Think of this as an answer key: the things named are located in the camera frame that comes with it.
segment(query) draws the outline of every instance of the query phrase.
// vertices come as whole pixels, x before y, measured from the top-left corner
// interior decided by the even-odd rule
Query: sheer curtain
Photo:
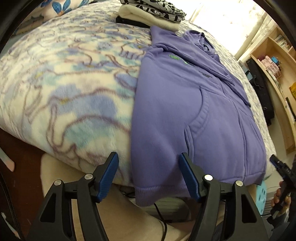
[[[211,33],[236,59],[273,30],[275,22],[253,0],[174,0],[186,19]]]

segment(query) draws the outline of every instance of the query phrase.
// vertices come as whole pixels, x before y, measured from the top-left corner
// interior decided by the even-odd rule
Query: patterned blanket
[[[0,59],[0,127],[84,172],[111,151],[114,179],[132,185],[130,129],[149,29],[115,23],[119,0],[94,3],[53,18],[22,37]],[[275,153],[257,95],[234,57],[203,31],[221,62],[241,81],[261,131],[267,160]],[[267,162],[266,177],[273,167]]]

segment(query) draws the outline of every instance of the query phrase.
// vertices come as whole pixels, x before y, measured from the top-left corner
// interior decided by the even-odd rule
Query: purple sweatshirt
[[[265,147],[241,82],[203,33],[178,37],[153,26],[151,35],[131,128],[137,204],[189,196],[178,166],[182,152],[220,181],[261,183]]]

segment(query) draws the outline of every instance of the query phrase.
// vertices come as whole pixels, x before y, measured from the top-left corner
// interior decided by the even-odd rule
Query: wooden floor
[[[0,147],[15,162],[11,172],[0,160],[0,171],[9,188],[21,229],[25,236],[35,219],[43,200],[40,180],[40,159],[43,151],[33,147],[0,129]],[[5,196],[0,188],[0,212],[13,224]]]

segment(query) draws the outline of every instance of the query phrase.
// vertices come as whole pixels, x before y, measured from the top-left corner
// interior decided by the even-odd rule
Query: black and white patterned cloth
[[[129,4],[148,13],[165,18],[169,21],[180,22],[185,19],[186,13],[177,9],[172,3],[164,0],[120,0],[122,4]]]

